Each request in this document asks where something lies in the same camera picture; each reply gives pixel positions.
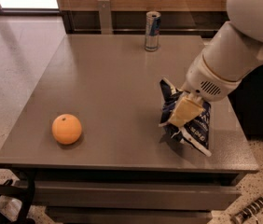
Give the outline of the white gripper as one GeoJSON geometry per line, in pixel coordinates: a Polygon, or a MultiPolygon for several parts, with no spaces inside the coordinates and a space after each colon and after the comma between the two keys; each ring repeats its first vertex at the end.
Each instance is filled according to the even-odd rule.
{"type": "Polygon", "coordinates": [[[176,101],[163,107],[159,126],[172,124],[177,128],[183,127],[203,111],[203,100],[220,101],[239,84],[240,81],[227,81],[215,75],[204,61],[203,55],[199,54],[188,68],[185,82],[181,87],[190,94],[182,94],[176,101]]]}

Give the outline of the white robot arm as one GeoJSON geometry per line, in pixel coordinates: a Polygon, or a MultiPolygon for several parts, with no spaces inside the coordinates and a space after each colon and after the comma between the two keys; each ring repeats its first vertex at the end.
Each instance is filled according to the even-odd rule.
{"type": "Polygon", "coordinates": [[[224,99],[263,65],[263,0],[227,0],[228,21],[188,68],[182,95],[160,124],[178,128],[202,112],[202,104],[224,99]]]}

